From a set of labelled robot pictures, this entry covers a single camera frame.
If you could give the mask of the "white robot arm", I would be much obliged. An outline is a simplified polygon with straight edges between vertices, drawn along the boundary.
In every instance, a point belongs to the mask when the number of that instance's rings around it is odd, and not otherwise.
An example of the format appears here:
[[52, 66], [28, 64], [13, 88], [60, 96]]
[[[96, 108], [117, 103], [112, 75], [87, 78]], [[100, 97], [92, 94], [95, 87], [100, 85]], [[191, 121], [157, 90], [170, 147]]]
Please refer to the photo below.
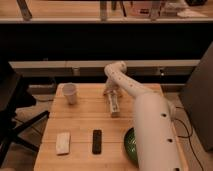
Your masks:
[[183, 171], [171, 115], [174, 105], [163, 95], [128, 77], [124, 61], [108, 64], [105, 91], [123, 88], [133, 97], [133, 123], [140, 171]]

